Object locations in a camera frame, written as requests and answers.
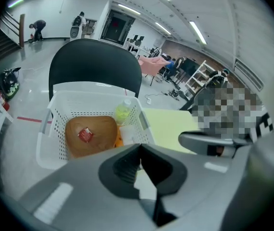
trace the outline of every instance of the bread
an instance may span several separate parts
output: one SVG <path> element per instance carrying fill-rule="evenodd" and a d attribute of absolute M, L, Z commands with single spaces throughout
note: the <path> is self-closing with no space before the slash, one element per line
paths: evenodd
<path fill-rule="evenodd" d="M 88 143 L 78 137 L 79 132 L 86 127 L 93 133 L 93 137 Z M 75 117 L 66 124 L 65 138 L 72 157 L 92 155 L 114 148 L 117 124 L 110 116 Z"/>

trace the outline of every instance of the black door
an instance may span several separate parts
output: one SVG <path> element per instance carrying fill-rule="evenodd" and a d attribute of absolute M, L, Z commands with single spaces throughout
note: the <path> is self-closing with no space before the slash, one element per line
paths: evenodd
<path fill-rule="evenodd" d="M 105 39 L 117 42 L 119 39 L 119 36 L 122 33 L 125 23 L 126 22 L 124 20 L 113 17 L 111 19 L 109 28 L 107 29 Z"/>

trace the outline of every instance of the stair railing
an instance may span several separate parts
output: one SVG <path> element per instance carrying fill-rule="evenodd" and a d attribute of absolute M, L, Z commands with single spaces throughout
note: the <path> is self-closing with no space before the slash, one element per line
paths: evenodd
<path fill-rule="evenodd" d="M 7 11 L 4 11 L 2 13 L 2 15 L 0 16 L 0 20 L 13 32 L 15 33 L 18 37 L 19 37 L 19 45 L 20 47 L 24 47 L 25 46 L 25 41 L 24 41 L 24 35 L 23 35 L 23 31 L 24 31 L 24 24 L 25 24 L 25 14 L 21 14 L 19 21 L 17 21 L 15 18 L 13 18 Z M 11 25 L 13 25 L 13 27 L 15 27 L 17 29 L 17 31 L 15 29 L 13 29 L 7 22 L 9 22 Z"/>

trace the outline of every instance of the ceiling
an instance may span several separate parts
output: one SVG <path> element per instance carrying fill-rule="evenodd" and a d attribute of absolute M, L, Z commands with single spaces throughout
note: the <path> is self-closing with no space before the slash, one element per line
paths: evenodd
<path fill-rule="evenodd" d="M 229 69 L 239 59 L 262 81 L 274 74 L 274 14 L 263 0 L 114 0 L 141 13 L 130 13 L 170 40 L 211 56 Z M 195 21 L 207 44 L 189 24 Z"/>

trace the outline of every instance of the black bag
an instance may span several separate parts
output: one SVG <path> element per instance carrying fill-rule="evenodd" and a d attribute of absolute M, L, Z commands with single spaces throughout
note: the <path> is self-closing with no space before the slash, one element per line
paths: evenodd
<path fill-rule="evenodd" d="M 210 88 L 221 88 L 224 83 L 224 76 L 216 75 L 208 84 Z"/>
<path fill-rule="evenodd" d="M 81 16 L 77 16 L 73 22 L 73 26 L 80 26 L 82 22 Z"/>

